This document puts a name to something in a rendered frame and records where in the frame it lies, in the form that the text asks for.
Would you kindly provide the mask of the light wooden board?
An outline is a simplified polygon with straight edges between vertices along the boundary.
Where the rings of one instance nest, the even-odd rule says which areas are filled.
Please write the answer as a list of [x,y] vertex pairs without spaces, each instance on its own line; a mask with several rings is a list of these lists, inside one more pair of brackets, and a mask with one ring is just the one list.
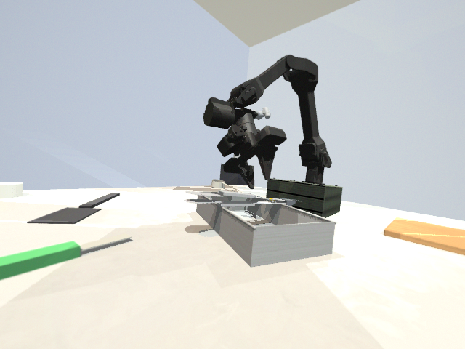
[[465,256],[465,230],[462,229],[396,217],[383,235]]

